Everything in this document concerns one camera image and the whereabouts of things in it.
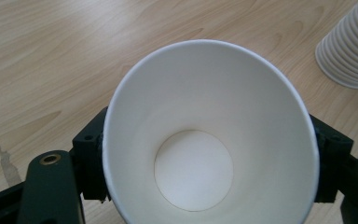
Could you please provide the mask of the floral paper cup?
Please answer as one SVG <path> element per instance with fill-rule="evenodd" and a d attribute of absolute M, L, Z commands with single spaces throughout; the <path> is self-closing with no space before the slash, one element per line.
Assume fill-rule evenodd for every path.
<path fill-rule="evenodd" d="M 248 49 L 190 40 L 117 86 L 103 173 L 126 224 L 303 224 L 319 153 L 290 81 Z"/>

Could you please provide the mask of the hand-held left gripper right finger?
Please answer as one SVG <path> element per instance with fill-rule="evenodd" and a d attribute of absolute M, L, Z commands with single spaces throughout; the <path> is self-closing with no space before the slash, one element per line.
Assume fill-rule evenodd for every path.
<path fill-rule="evenodd" d="M 317 138 L 320 158 L 316 203 L 333 203 L 338 192 L 340 170 L 348 160 L 353 140 L 320 119 L 310 116 Z"/>

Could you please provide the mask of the stack of white paper cups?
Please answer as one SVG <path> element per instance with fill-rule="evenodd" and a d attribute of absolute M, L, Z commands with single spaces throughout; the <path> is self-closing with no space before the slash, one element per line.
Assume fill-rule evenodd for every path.
<path fill-rule="evenodd" d="M 327 77 L 358 89 L 358 3 L 319 42 L 315 59 Z"/>

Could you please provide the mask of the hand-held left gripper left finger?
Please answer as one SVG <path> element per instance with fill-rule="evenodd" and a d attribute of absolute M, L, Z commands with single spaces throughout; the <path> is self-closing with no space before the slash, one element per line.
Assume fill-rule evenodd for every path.
<path fill-rule="evenodd" d="M 72 162 L 76 185 L 85 200 L 110 199 L 103 175 L 103 126 L 107 108 L 102 109 L 72 140 Z"/>

